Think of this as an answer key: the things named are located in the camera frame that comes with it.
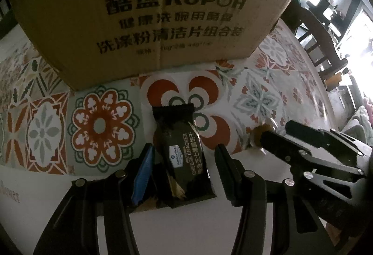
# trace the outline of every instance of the red crescent shape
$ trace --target red crescent shape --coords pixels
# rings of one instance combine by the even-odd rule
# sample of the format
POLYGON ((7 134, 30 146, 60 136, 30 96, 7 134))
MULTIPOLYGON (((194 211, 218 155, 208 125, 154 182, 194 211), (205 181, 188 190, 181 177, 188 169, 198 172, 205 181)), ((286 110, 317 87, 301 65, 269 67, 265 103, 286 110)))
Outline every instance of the red crescent shape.
POLYGON ((163 94, 165 94, 167 91, 170 91, 170 90, 173 90, 179 93, 179 90, 176 87, 176 85, 173 82, 169 81, 168 79, 159 79, 155 81, 154 83, 150 85, 148 89, 147 97, 148 97, 149 103, 153 107, 162 106, 162 103, 161 103, 162 96, 163 94))
POLYGON ((217 101, 219 97, 219 88, 212 79, 206 76, 197 76, 190 81, 189 91, 192 91, 192 89, 195 87, 200 87, 206 90, 206 92, 208 93, 209 105, 217 101))
POLYGON ((201 136, 201 140, 206 147, 211 150, 214 150, 216 145, 222 143, 227 146, 231 140, 231 130, 227 122, 220 116, 212 115, 211 116, 216 122, 216 133, 211 137, 201 136))

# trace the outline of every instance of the wooden chair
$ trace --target wooden chair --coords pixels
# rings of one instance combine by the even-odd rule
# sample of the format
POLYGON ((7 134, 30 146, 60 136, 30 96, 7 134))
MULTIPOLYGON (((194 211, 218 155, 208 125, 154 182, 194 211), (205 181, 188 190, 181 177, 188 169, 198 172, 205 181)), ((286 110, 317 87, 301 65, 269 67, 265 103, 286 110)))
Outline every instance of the wooden chair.
POLYGON ((314 14, 312 14, 312 12, 302 7, 300 7, 297 12, 301 22, 308 28, 308 31, 298 39, 299 42, 304 40, 307 36, 312 35, 316 39, 316 44, 306 50, 307 54, 309 55, 311 51, 319 47, 324 55, 324 57, 313 63, 314 66, 316 67, 320 65, 326 60, 331 64, 329 68, 318 73, 322 80, 326 80, 347 66, 348 61, 345 58, 342 60, 339 58, 335 51, 331 36, 325 26, 316 18, 316 16, 314 16, 314 14))

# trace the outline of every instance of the table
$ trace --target table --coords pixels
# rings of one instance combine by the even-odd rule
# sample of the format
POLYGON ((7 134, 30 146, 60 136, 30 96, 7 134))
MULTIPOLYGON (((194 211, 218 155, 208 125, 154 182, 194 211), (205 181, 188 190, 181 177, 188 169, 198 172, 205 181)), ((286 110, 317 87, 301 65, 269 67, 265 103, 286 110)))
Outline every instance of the table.
POLYGON ((71 180, 106 177, 152 142, 152 105, 195 105, 218 197, 131 214, 141 254, 230 254, 241 209, 225 198, 213 157, 217 143, 245 168, 280 182, 291 177, 289 166, 248 148, 251 130, 266 117, 277 121, 280 133, 290 119, 335 127, 311 60, 281 20, 249 58, 183 66, 79 92, 59 79, 27 38, 13 50, 0 64, 0 180, 17 197, 0 193, 0 222, 24 254, 32 254, 71 180))

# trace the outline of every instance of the tablecloth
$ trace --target tablecloth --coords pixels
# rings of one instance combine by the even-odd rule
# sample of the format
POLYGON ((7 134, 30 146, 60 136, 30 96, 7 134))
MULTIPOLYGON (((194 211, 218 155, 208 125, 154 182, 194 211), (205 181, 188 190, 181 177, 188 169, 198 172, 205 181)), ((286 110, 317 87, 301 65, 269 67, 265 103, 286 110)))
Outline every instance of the tablecloth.
POLYGON ((193 103, 206 156, 234 155, 267 117, 328 127, 322 96, 280 20, 249 57, 188 65, 74 92, 24 38, 0 63, 0 164, 77 176, 111 174, 153 141, 152 106, 193 103))

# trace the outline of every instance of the gray flower motif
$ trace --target gray flower motif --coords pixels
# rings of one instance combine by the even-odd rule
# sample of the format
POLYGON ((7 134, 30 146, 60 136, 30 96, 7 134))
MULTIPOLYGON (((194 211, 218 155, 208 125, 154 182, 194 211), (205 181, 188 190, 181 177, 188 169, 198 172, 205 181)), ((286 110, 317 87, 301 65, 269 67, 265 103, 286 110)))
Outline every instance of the gray flower motif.
POLYGON ((28 145, 41 167, 50 163, 61 138, 61 127, 61 121, 49 102, 45 102, 31 120, 28 145))

